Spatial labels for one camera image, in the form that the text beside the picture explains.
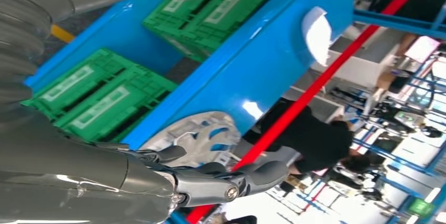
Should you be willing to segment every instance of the blue metal frame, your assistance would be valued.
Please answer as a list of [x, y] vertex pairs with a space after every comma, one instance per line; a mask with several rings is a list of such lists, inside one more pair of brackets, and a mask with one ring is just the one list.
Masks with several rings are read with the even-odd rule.
[[[443, 5], [443, 8], [442, 8], [440, 14], [437, 16], [437, 19], [439, 19], [439, 18], [443, 18], [443, 19], [444, 19], [445, 16], [446, 16], [446, 3]], [[420, 86], [417, 86], [417, 85], [413, 84], [413, 83], [412, 83], [413, 80], [422, 81], [422, 82], [425, 82], [425, 83], [428, 83], [428, 84], [431, 84], [431, 85], [440, 85], [440, 86], [444, 86], [444, 85], [442, 85], [442, 84], [438, 84], [438, 83], [437, 83], [437, 82], [440, 80], [440, 78], [436, 78], [436, 79], [433, 79], [433, 80], [427, 80], [427, 79], [425, 79], [425, 78], [423, 78], [423, 77], [419, 77], [419, 76], [418, 76], [419, 72], [422, 71], [422, 70], [426, 67], [426, 64], [429, 64], [429, 63], [431, 63], [431, 62], [432, 62], [432, 58], [428, 58], [428, 59], [423, 63], [423, 65], [421, 65], [421, 66], [419, 67], [419, 69], [417, 70], [417, 72], [412, 76], [412, 78], [411, 78], [411, 80], [410, 80], [410, 84], [409, 84], [410, 86], [413, 86], [413, 87], [415, 87], [415, 88], [417, 88], [417, 89], [423, 89], [423, 90], [426, 90], [426, 91], [431, 91], [431, 90], [429, 90], [429, 89], [427, 89], [427, 88], [423, 88], [423, 87], [420, 87]], [[435, 95], [445, 95], [444, 93], [436, 93], [436, 92], [434, 92], [434, 94], [435, 94]], [[439, 114], [439, 116], [446, 117], [446, 114], [441, 113], [441, 114]], [[445, 123], [437, 122], [437, 121], [435, 121], [435, 122], [438, 123], [438, 124], [440, 124], [440, 125], [444, 125], [444, 126], [446, 126]], [[444, 156], [445, 154], [446, 154], [446, 141], [445, 141], [445, 142], [442, 144], [442, 146], [439, 148], [439, 152], [438, 152], [437, 155], [432, 159], [432, 161], [429, 163], [429, 165], [426, 167], [426, 170], [427, 170], [428, 172], [435, 173], [435, 172], [434, 172], [435, 166], [436, 166], [437, 163], [443, 158], [443, 156]]]
[[403, 191], [403, 192], [405, 192], [405, 193], [407, 193], [407, 194], [409, 194], [411, 196], [414, 196], [414, 197], [417, 197], [417, 198], [422, 198], [423, 197], [423, 195], [421, 195], [418, 192], [410, 189], [409, 187], [406, 187], [406, 186], [404, 186], [404, 185], [402, 185], [400, 183], [397, 183], [397, 182], [395, 182], [393, 180], [390, 180], [390, 179], [388, 179], [386, 177], [381, 177], [380, 179], [382, 181], [384, 181], [386, 184], [391, 185], [391, 186], [397, 188], [398, 190]]
[[439, 24], [437, 29], [431, 29], [432, 23], [429, 22], [362, 10], [355, 10], [353, 13], [354, 20], [358, 22], [398, 29], [423, 36], [446, 39], [446, 25], [444, 24]]
[[173, 212], [170, 215], [169, 220], [172, 224], [190, 224], [189, 221], [187, 221], [186, 218], [184, 218], [184, 216], [178, 212]]
[[381, 148], [375, 147], [375, 146], [370, 145], [370, 144], [366, 144], [365, 142], [357, 140], [357, 139], [354, 139], [353, 142], [358, 144], [358, 145], [361, 145], [363, 147], [368, 148], [372, 152], [374, 152], [374, 153], [376, 153], [376, 154], [378, 154], [378, 155], [380, 155], [382, 157], [389, 158], [389, 159], [391, 159], [391, 160], [393, 160], [393, 161], [395, 161], [395, 162], [397, 162], [399, 164], [402, 164], [404, 166], [407, 166], [407, 167], [409, 167], [409, 168], [411, 168], [413, 170], [416, 170], [416, 171], [419, 171], [421, 173], [428, 174], [428, 175], [435, 175], [435, 172], [432, 172], [431, 170], [427, 170], [424, 167], [421, 167], [421, 166], [416, 165], [416, 164], [414, 164], [412, 162], [409, 162], [409, 161], [407, 161], [407, 160], [405, 160], [403, 158], [395, 156], [392, 153], [389, 153], [389, 152], [387, 152], [387, 151], [385, 151], [385, 150], [383, 150]]
[[401, 172], [400, 172], [400, 167], [401, 167], [401, 166], [396, 165], [395, 163], [392, 163], [392, 164], [388, 165], [388, 167], [389, 167], [389, 166], [395, 168], [395, 169], [393, 169], [393, 171], [398, 172], [399, 175], [401, 175], [401, 176], [403, 176], [403, 177], [406, 177], [407, 179], [412, 180], [412, 181], [414, 181], [414, 182], [417, 182], [417, 183], [419, 183], [420, 185], [422, 185], [422, 186], [424, 186], [424, 187], [426, 187], [426, 188], [433, 189], [433, 187], [432, 187], [431, 185], [428, 185], [428, 184], [426, 184], [426, 183], [420, 182], [420, 181], [418, 181], [418, 180], [416, 180], [416, 179], [414, 179], [414, 178], [412, 178], [412, 177], [410, 177], [410, 176], [408, 176], [408, 175], [406, 175], [406, 174], [404, 174], [404, 173], [401, 173]]
[[413, 86], [413, 87], [416, 87], [417, 89], [421, 89], [421, 90], [425, 90], [425, 91], [430, 91], [430, 92], [433, 93], [433, 94], [443, 94], [443, 92], [432, 91], [432, 90], [430, 90], [430, 89], [427, 89], [427, 88], [424, 88], [424, 87], [420, 87], [420, 86], [417, 86], [417, 85], [412, 84], [412, 83], [409, 83], [408, 86]]
[[432, 23], [431, 30], [438, 29], [440, 27], [440, 24], [443, 23], [445, 18], [446, 18], [446, 2], [444, 2], [443, 6], [441, 7], [440, 12], [438, 13], [437, 17], [435, 18], [435, 21]]
[[[321, 211], [321, 212], [323, 212], [323, 213], [326, 213], [326, 214], [330, 214], [330, 213], [328, 213], [327, 211], [325, 211], [323, 208], [319, 207], [318, 204], [316, 204], [315, 202], [313, 202], [313, 201], [311, 201], [311, 200], [308, 200], [306, 197], [303, 197], [303, 196], [301, 196], [301, 195], [299, 195], [299, 194], [296, 194], [296, 196], [299, 197], [300, 199], [302, 199], [303, 201], [305, 201], [306, 203], [308, 203], [310, 206], [312, 206], [312, 207], [318, 209], [319, 211]], [[347, 223], [346, 223], [345, 221], [343, 221], [343, 220], [338, 220], [338, 221], [339, 221], [340, 224], [347, 224]]]
[[440, 193], [432, 201], [432, 204], [435, 206], [435, 208], [433, 210], [433, 215], [430, 217], [427, 217], [427, 218], [420, 219], [416, 223], [417, 224], [430, 223], [432, 221], [433, 217], [435, 216], [435, 214], [442, 210], [442, 209], [440, 209], [440, 207], [444, 204], [445, 201], [446, 201], [446, 184], [444, 184], [441, 187]]

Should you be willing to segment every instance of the black shirt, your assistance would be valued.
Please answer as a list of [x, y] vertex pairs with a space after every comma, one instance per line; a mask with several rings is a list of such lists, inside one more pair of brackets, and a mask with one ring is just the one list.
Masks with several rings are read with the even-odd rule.
[[[292, 105], [292, 101], [281, 100], [261, 121], [261, 132], [264, 134], [277, 119]], [[340, 159], [347, 157], [353, 133], [347, 123], [334, 121], [326, 124], [312, 115], [306, 107], [299, 116], [276, 139], [267, 151], [275, 151], [280, 146], [290, 147], [302, 154], [303, 158], [295, 162], [301, 172], [317, 171], [335, 165]]]

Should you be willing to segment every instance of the screw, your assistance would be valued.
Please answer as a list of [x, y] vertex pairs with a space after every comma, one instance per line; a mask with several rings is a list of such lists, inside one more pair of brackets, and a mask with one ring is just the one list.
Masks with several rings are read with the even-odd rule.
[[235, 186], [231, 186], [228, 188], [228, 190], [226, 190], [226, 198], [228, 198], [228, 200], [232, 201], [235, 198], [237, 198], [238, 196], [238, 188]]
[[181, 194], [176, 194], [172, 197], [172, 201], [175, 203], [182, 203], [186, 199], [186, 196]]

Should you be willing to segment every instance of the white label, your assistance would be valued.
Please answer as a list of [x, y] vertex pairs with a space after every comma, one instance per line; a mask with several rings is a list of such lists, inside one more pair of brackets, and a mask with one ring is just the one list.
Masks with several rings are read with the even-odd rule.
[[113, 92], [105, 96], [92, 108], [77, 117], [71, 124], [79, 129], [84, 129], [97, 117], [113, 107], [116, 103], [120, 102], [129, 94], [130, 92], [123, 86], [116, 88]]
[[177, 41], [173, 38], [167, 37], [167, 36], [165, 36], [164, 38], [166, 40], [168, 40], [171, 44], [173, 44], [175, 47], [177, 47], [180, 51], [185, 53], [186, 55], [193, 55], [193, 53], [190, 50], [188, 50], [186, 47], [184, 47], [184, 45], [182, 45], [179, 41]]
[[184, 0], [172, 0], [163, 8], [163, 11], [174, 13], [183, 4], [183, 2]]
[[206, 18], [206, 23], [218, 24], [240, 0], [224, 0], [216, 10]]
[[95, 71], [91, 69], [89, 66], [84, 66], [81, 69], [77, 70], [71, 76], [66, 78], [64, 81], [60, 82], [57, 86], [51, 88], [49, 91], [47, 91], [43, 96], [42, 99], [45, 99], [47, 101], [53, 101], [57, 97], [59, 97], [61, 94], [63, 94], [66, 90], [70, 89], [72, 86], [76, 85], [79, 81], [82, 79], [88, 77], [90, 74], [94, 73]]

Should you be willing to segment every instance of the machine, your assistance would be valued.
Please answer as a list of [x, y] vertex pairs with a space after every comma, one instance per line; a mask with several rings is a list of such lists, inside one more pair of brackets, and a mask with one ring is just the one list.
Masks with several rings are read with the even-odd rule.
[[384, 185], [380, 178], [386, 177], [387, 171], [383, 166], [373, 167], [361, 174], [346, 170], [337, 165], [329, 172], [328, 185], [342, 195], [349, 195], [347, 191], [354, 191], [354, 196], [361, 196], [365, 201], [385, 200]]
[[0, 0], [0, 223], [159, 223], [176, 206], [229, 202], [286, 177], [281, 162], [233, 174], [217, 164], [170, 168], [163, 163], [183, 149], [86, 144], [20, 104], [52, 22], [116, 1]]
[[443, 132], [425, 124], [427, 120], [425, 112], [410, 107], [397, 108], [389, 101], [379, 103], [371, 111], [369, 118], [383, 120], [383, 124], [373, 121], [368, 121], [368, 123], [379, 128], [385, 128], [396, 135], [407, 136], [417, 131], [430, 138], [438, 138], [443, 135]]

